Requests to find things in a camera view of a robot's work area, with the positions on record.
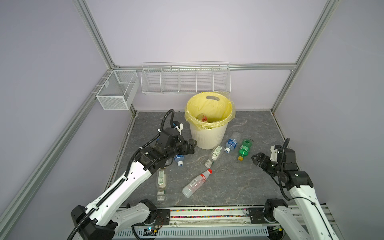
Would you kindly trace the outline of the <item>clear bottle red label blue cap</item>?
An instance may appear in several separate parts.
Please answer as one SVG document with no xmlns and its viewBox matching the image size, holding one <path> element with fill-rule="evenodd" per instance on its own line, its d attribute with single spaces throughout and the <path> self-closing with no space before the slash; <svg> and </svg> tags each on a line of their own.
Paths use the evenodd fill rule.
<svg viewBox="0 0 384 240">
<path fill-rule="evenodd" d="M 209 119 L 206 114 L 199 114 L 196 118 L 201 122 L 209 122 Z"/>
</svg>

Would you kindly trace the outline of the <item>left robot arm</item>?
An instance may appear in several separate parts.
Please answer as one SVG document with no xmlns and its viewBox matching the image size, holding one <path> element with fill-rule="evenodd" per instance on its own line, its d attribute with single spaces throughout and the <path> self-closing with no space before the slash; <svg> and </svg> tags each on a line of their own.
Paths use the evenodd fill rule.
<svg viewBox="0 0 384 240">
<path fill-rule="evenodd" d="M 166 112 L 157 135 L 135 151 L 125 172 L 104 193 L 88 205 L 72 210 L 74 229 L 69 240 L 76 234 L 83 240 L 111 240 L 119 230 L 155 221 L 157 207 L 149 200 L 123 211 L 119 208 L 143 182 L 171 165 L 174 157 L 195 153 L 197 142 L 183 138 L 183 124 L 174 121 L 174 115 L 173 109 Z"/>
</svg>

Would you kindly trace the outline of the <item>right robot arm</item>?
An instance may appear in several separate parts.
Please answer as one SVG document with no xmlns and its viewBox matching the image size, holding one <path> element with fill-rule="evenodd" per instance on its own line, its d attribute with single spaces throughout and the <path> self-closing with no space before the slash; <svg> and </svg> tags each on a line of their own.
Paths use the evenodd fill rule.
<svg viewBox="0 0 384 240">
<path fill-rule="evenodd" d="M 296 162 L 296 153 L 285 146 L 271 147 L 271 156 L 258 153 L 253 163 L 277 183 L 283 199 L 267 199 L 264 219 L 279 224 L 292 240 L 337 240 L 316 195 L 314 184 Z"/>
</svg>

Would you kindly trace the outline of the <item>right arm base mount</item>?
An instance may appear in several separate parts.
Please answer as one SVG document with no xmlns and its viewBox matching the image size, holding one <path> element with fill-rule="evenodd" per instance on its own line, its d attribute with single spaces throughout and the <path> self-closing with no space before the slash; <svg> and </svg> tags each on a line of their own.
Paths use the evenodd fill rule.
<svg viewBox="0 0 384 240">
<path fill-rule="evenodd" d="M 262 207 L 248 208 L 246 209 L 246 215 L 250 218 L 252 224 L 275 224 L 278 222 L 275 219 L 275 213 L 278 216 L 285 214 L 292 217 L 293 214 L 290 212 L 290 210 L 290 208 L 285 206 L 272 207 L 271 209 Z"/>
</svg>

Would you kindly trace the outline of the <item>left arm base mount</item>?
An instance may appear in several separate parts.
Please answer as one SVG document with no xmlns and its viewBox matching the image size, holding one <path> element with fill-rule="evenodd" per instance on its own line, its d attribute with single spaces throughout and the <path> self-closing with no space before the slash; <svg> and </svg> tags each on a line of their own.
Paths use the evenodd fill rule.
<svg viewBox="0 0 384 240">
<path fill-rule="evenodd" d="M 170 223 L 171 210 L 170 209 L 156 209 L 150 212 L 145 221 L 137 222 L 135 226 L 167 226 Z"/>
</svg>

